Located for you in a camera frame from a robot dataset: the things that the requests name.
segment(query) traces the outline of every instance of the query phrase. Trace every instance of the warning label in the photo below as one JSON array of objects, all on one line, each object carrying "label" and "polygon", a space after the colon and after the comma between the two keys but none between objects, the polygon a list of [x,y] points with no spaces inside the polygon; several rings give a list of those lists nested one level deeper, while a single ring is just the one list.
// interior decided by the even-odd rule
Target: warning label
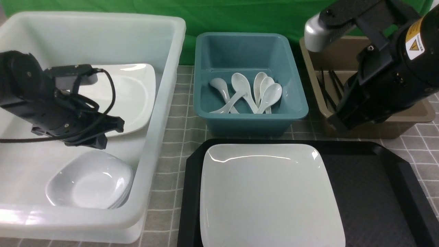
[{"label": "warning label", "polygon": [[406,36],[406,51],[410,60],[417,58],[424,53],[425,48],[421,38],[422,19],[419,19],[408,30]]}]

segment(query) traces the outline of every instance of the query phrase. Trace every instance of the green backdrop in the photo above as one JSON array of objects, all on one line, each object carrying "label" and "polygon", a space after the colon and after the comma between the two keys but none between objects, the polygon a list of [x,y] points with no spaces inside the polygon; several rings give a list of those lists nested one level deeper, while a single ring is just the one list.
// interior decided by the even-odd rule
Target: green backdrop
[{"label": "green backdrop", "polygon": [[[178,16],[186,21],[180,64],[194,63],[195,40],[205,32],[303,36],[307,19],[335,0],[2,0],[6,15],[21,11],[98,11]],[[433,0],[405,0],[422,15]]]}]

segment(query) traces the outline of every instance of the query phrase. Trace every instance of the spoon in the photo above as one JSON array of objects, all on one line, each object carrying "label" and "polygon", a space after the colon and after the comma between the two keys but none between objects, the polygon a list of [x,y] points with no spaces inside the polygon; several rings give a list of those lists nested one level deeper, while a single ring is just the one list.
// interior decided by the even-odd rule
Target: spoon
[{"label": "spoon", "polygon": [[[222,78],[214,78],[209,82],[209,85],[214,87],[223,97],[224,103],[229,102],[229,90],[227,88],[227,83]],[[230,113],[239,113],[234,106],[230,109]]]},{"label": "spoon", "polygon": [[248,82],[247,78],[240,73],[235,73],[232,75],[232,87],[235,90],[235,92],[238,91],[244,91],[246,95],[244,95],[245,101],[250,106],[250,109],[253,113],[256,113],[258,111],[258,107],[256,106],[255,102],[253,101],[252,97],[252,90],[250,88],[250,83]]},{"label": "spoon", "polygon": [[220,109],[210,112],[210,113],[229,113],[230,109],[232,109],[233,105],[242,97],[245,97],[247,95],[244,91],[238,91],[233,95],[233,97],[225,104],[225,106],[221,107]]},{"label": "spoon", "polygon": [[268,77],[267,74],[265,74],[264,72],[259,72],[256,77],[255,77],[255,81],[253,82],[253,94],[255,95],[255,101],[256,101],[256,106],[259,107],[260,105],[260,101],[261,101],[261,83],[262,80],[265,79],[265,77]]},{"label": "spoon", "polygon": [[282,86],[280,84],[272,84],[266,90],[262,96],[261,106],[259,107],[257,114],[261,114],[265,109],[271,107],[281,99]]},{"label": "spoon", "polygon": [[[271,85],[273,85],[273,84],[275,84],[275,82],[274,82],[273,78],[271,78],[271,77],[265,77],[265,78],[262,80],[262,82],[261,82],[261,88],[259,89],[260,92],[261,92],[261,99],[264,97],[265,90],[266,90],[269,86],[271,86]],[[267,113],[267,114],[271,114],[271,107],[268,107],[267,110],[265,111],[265,113]]]}]

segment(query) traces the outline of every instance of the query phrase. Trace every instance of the white plate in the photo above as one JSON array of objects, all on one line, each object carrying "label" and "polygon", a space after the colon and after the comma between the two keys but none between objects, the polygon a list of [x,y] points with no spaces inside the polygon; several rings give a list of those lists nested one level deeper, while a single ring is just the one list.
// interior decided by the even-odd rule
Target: white plate
[{"label": "white plate", "polygon": [[[151,117],[155,101],[155,73],[150,64],[93,65],[110,73],[116,89],[116,101],[110,116],[119,116],[125,121],[124,132],[111,131],[107,137],[128,134],[143,128]],[[97,74],[93,85],[81,86],[82,94],[99,104],[104,112],[111,103],[110,82],[104,73]]]},{"label": "white plate", "polygon": [[72,160],[49,181],[46,196],[54,206],[118,207],[128,195],[132,180],[130,165],[105,152],[90,151]]},{"label": "white plate", "polygon": [[320,154],[302,144],[212,146],[203,163],[205,247],[344,247]]}]

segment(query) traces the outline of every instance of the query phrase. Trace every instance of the white bowl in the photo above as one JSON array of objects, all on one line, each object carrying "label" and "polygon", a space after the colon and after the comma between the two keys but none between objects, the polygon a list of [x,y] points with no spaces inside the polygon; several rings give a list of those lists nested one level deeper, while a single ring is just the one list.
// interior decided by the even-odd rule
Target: white bowl
[{"label": "white bowl", "polygon": [[102,151],[90,151],[72,160],[46,186],[55,206],[114,208],[128,195],[133,170]]},{"label": "white bowl", "polygon": [[302,144],[212,146],[203,163],[205,247],[345,247],[320,154]]}]

